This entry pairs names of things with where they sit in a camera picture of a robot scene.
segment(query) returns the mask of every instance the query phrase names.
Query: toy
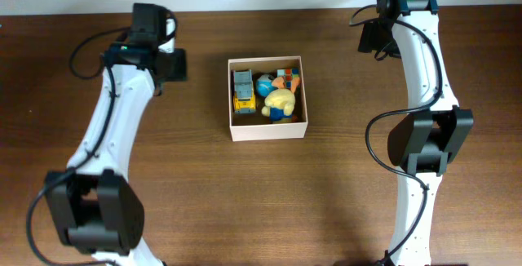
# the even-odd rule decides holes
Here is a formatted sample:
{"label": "toy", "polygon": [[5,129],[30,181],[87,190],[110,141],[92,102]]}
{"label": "toy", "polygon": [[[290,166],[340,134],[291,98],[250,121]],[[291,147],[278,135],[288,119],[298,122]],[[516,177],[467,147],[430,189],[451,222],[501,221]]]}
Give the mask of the toy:
{"label": "toy", "polygon": [[234,71],[234,113],[255,113],[255,93],[251,69]]}
{"label": "toy", "polygon": [[257,82],[255,82],[255,90],[262,97],[267,97],[272,91],[277,88],[272,85],[272,82],[275,78],[270,74],[263,74]]}
{"label": "toy", "polygon": [[292,86],[292,80],[299,78],[299,69],[278,69],[277,76],[285,80],[285,87],[290,89]]}
{"label": "toy", "polygon": [[297,85],[300,82],[300,78],[294,78],[290,82],[290,88],[292,90],[287,88],[278,88],[277,90],[271,92],[264,101],[265,106],[261,110],[261,113],[266,117],[270,117],[272,123],[292,122],[292,112],[294,111],[295,107],[294,93],[297,89]]}

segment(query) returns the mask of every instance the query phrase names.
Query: white box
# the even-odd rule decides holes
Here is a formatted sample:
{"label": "white box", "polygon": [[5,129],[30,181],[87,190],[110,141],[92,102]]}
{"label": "white box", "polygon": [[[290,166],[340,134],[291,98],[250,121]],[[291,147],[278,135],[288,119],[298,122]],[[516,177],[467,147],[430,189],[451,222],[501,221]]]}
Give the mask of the white box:
{"label": "white box", "polygon": [[[301,78],[300,97],[296,98],[294,114],[299,122],[271,124],[269,119],[260,116],[264,105],[263,97],[257,95],[256,115],[235,114],[232,106],[233,71],[252,69],[253,77],[261,73],[275,73],[278,69],[299,69]],[[233,141],[275,140],[303,138],[308,126],[307,103],[304,92],[303,65],[301,56],[231,59],[228,61],[228,111],[229,126]]]}

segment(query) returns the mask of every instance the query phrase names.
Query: robotic arm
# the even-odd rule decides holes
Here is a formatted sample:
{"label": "robotic arm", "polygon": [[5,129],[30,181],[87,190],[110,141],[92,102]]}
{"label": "robotic arm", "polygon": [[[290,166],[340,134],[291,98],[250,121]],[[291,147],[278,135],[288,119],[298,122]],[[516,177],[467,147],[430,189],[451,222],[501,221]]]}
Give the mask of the robotic arm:
{"label": "robotic arm", "polygon": [[[133,25],[123,38],[128,42],[115,42],[104,53],[100,99],[68,163],[71,169],[80,167],[46,194],[61,242],[99,261],[165,265],[142,238],[144,207],[127,182],[132,144],[147,103],[163,82],[186,78],[184,50],[174,48],[176,25],[163,7],[134,5]],[[46,184],[65,173],[50,172]],[[86,197],[91,190],[94,199]]]}
{"label": "robotic arm", "polygon": [[[388,136],[388,156],[397,170],[419,178],[429,188],[425,192],[413,177],[398,176],[395,232],[381,261],[385,265],[424,266],[431,264],[429,238],[436,191],[447,164],[454,160],[473,126],[473,116],[471,110],[458,107],[449,86],[438,39],[436,0],[377,3],[379,18],[365,23],[359,51],[384,51],[402,59],[408,106],[414,111]],[[420,29],[429,42],[411,27]]]}

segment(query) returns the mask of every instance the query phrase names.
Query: yellow plush toy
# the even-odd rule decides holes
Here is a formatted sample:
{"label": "yellow plush toy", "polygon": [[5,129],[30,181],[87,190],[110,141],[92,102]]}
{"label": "yellow plush toy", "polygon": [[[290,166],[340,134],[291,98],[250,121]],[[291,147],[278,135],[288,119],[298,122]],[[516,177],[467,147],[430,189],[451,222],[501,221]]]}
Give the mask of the yellow plush toy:
{"label": "yellow plush toy", "polygon": [[[274,80],[272,83],[273,86],[281,87],[283,84],[280,84],[277,80]],[[295,107],[295,90],[297,89],[297,85],[301,82],[299,78],[294,78],[292,80],[291,90],[286,88],[279,88],[275,91],[272,91],[264,101],[265,106],[261,109],[261,113],[270,117],[270,120],[273,123],[290,123],[292,122],[292,112]]]}

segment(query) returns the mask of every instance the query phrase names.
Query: brown table surface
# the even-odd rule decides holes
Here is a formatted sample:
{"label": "brown table surface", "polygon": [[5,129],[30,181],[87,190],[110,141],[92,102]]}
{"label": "brown table surface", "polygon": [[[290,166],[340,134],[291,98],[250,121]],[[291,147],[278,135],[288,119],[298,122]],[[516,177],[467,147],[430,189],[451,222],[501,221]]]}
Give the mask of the brown table surface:
{"label": "brown table surface", "polygon": [[[383,256],[396,177],[370,158],[364,131],[374,115],[406,106],[405,76],[400,60],[357,52],[361,28],[347,26],[353,12],[178,14],[189,80],[151,100],[130,157],[157,257],[169,265],[326,266]],[[440,11],[451,87],[475,126],[438,192],[433,264],[522,264],[521,20],[521,6]],[[130,22],[128,14],[0,17],[0,264],[40,264],[24,233],[29,201],[47,171],[64,169],[98,100],[100,78],[73,77],[70,52]],[[110,39],[89,45],[78,64],[93,70]],[[305,138],[233,143],[228,59],[281,55],[303,57]],[[385,159],[399,120],[374,128]],[[33,225],[52,259],[89,259],[59,244],[44,202]]]}

